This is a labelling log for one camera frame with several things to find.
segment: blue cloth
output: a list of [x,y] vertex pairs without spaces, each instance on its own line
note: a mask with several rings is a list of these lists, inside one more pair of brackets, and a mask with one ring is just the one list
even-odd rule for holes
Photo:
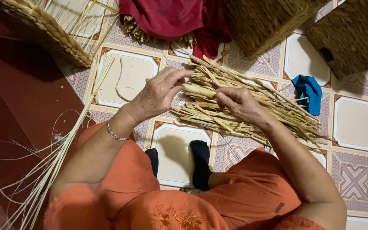
[[313,76],[299,75],[292,80],[298,91],[299,98],[309,97],[297,101],[298,105],[304,105],[304,109],[312,115],[319,116],[322,89]]

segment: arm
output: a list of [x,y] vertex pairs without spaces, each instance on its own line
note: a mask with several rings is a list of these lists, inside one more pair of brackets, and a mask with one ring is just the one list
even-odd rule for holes
[[218,105],[227,107],[239,120],[265,134],[280,164],[304,201],[296,214],[328,230],[344,229],[347,209],[326,169],[246,88],[216,90]]
[[[174,96],[182,90],[177,84],[191,71],[164,68],[157,76],[146,83],[144,89],[128,104],[122,106],[109,120],[110,130],[118,137],[128,137],[133,129],[149,118],[160,115],[170,108]],[[125,141],[113,139],[105,126],[93,134],[85,144],[70,158],[59,172],[51,187],[49,200],[61,191],[79,183],[92,189],[98,187],[105,178]]]

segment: black sock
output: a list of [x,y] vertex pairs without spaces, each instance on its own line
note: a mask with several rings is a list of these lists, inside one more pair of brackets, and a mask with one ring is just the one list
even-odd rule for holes
[[193,140],[190,143],[193,151],[195,169],[193,174],[193,185],[196,189],[207,191],[208,179],[212,172],[209,170],[209,149],[206,142]]
[[145,151],[147,156],[150,158],[151,169],[153,170],[153,175],[157,178],[158,172],[158,152],[156,149],[147,149]]

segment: wicker basket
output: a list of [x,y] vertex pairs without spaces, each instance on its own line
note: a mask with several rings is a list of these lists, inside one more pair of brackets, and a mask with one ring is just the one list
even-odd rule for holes
[[247,58],[286,38],[330,0],[224,0],[228,28]]
[[346,0],[307,37],[337,78],[368,71],[368,0]]
[[60,52],[73,64],[90,67],[92,60],[79,44],[62,29],[48,13],[30,0],[0,0],[0,6],[13,18],[26,23],[31,30],[28,34],[32,40],[50,52]]

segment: red cloth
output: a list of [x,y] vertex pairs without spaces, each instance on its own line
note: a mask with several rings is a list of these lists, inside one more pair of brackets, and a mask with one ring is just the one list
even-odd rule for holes
[[194,31],[193,55],[215,59],[221,42],[230,42],[219,0],[120,0],[121,15],[134,17],[145,33],[167,41]]

